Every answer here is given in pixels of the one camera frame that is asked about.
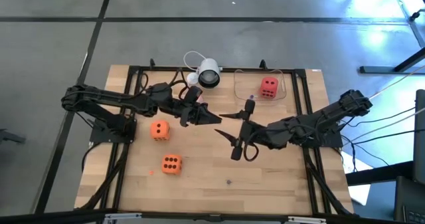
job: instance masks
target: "orange die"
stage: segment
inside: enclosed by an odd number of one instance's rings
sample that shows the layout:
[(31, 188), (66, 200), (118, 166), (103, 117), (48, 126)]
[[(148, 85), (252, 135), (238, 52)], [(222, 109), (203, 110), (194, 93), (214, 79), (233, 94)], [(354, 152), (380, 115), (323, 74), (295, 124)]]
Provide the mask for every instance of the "orange die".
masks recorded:
[(167, 121), (155, 121), (151, 124), (151, 136), (155, 141), (170, 138), (170, 125)]
[(166, 174), (179, 175), (181, 172), (181, 156), (169, 154), (162, 159), (162, 172)]

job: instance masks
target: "red die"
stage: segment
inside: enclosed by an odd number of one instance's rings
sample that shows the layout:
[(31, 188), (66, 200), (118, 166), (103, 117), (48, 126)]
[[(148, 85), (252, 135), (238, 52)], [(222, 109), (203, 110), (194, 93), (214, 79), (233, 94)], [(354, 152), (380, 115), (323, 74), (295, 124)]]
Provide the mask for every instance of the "red die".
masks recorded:
[(264, 98), (274, 98), (278, 92), (278, 79), (273, 77), (263, 78), (261, 81), (260, 95)]

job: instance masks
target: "wooden tabletop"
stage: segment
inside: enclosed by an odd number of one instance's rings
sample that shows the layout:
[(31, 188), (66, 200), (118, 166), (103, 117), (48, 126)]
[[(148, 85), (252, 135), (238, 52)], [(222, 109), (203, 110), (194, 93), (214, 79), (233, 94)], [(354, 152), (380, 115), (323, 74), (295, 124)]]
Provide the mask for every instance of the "wooden tabletop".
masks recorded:
[[(128, 65), (112, 65), (106, 90), (123, 92)], [(313, 110), (328, 105), (323, 75), (320, 70), (306, 70)], [(174, 72), (146, 72), (149, 84), (169, 82)], [(251, 88), (251, 74), (246, 75), (246, 88)], [(266, 125), (288, 116), (296, 115), (294, 92), (290, 75), (284, 75), (286, 97), (275, 103), (257, 102), (251, 120)], [(299, 80), (303, 110), (303, 92)], [(180, 86), (173, 87), (177, 95)], [(215, 114), (235, 113), (244, 102), (235, 98), (234, 74), (222, 73), (219, 86), (205, 90), (203, 99)], [(117, 108), (109, 107), (111, 112)], [(233, 213), (311, 215), (305, 166), (301, 148), (288, 144), (282, 150), (269, 150), (259, 146), (260, 154), (253, 162), (243, 158), (230, 159), (230, 143), (214, 131), (215, 128), (237, 136), (241, 120), (224, 118), (222, 124), (183, 128), (179, 119), (158, 112), (153, 118), (136, 116), (137, 133), (129, 148), (126, 172), (119, 209), (122, 211), (159, 211), (180, 213)], [(166, 120), (171, 127), (167, 142), (156, 142), (150, 137), (150, 125), (156, 120)], [(76, 197), (75, 207), (84, 205), (103, 182), (111, 152), (111, 144), (101, 144), (92, 150)], [(181, 175), (161, 172), (165, 154), (179, 154), (183, 158)], [(341, 158), (329, 149), (321, 148), (327, 184), (349, 211), (353, 211), (347, 180)], [(316, 194), (319, 210), (323, 211), (320, 189)], [(108, 207), (112, 206), (114, 192), (110, 192)]]

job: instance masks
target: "gray floor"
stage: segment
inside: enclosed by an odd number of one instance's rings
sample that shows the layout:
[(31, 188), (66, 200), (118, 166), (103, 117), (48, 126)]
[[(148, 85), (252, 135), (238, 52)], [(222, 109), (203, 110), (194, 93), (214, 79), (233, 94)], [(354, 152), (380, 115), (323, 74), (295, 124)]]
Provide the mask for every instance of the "gray floor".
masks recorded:
[[(423, 5), (407, 0), (410, 12)], [(397, 0), (111, 0), (107, 17), (403, 17)], [(102, 0), (0, 0), (0, 16), (94, 16)], [(422, 18), (418, 20), (422, 30)], [(60, 98), (75, 83), (86, 54), (93, 23), (0, 23), (0, 127), (27, 137), (17, 146), (0, 146), (0, 215), (31, 211), (41, 175), (64, 111)], [(182, 57), (195, 49), (223, 66), (320, 68), (329, 100), (336, 101), (354, 88), (372, 95), (399, 76), (359, 75), (361, 65), (394, 66), (415, 53), (418, 43), (407, 25), (353, 25), (321, 23), (104, 23), (86, 83), (103, 87), (111, 64), (183, 65)], [(425, 87), (423, 76), (412, 76), (373, 99), (374, 107), (361, 120), (374, 120), (414, 106), (414, 92)], [(354, 138), (376, 128), (347, 128)], [(375, 135), (413, 129), (413, 119)], [(90, 131), (75, 119), (55, 180), (47, 211), (71, 210), (80, 181), (80, 161)], [(364, 144), (371, 153), (393, 164), (412, 159), (412, 135)], [(365, 163), (383, 166), (361, 150)], [(356, 212), (390, 218), (389, 185), (374, 186), (369, 198), (377, 212)]]

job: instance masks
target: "transparent container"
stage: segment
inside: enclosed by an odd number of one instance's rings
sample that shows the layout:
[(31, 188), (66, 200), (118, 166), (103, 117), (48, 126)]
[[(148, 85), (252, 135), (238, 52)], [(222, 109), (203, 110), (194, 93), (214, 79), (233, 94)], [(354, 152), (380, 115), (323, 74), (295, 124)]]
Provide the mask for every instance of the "transparent container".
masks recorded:
[[(260, 95), (263, 78), (273, 77), (278, 80), (278, 90), (274, 98), (264, 98)], [(234, 97), (238, 105), (244, 105), (247, 99), (252, 99), (261, 105), (277, 105), (286, 97), (284, 74), (280, 70), (245, 72), (234, 71)]]

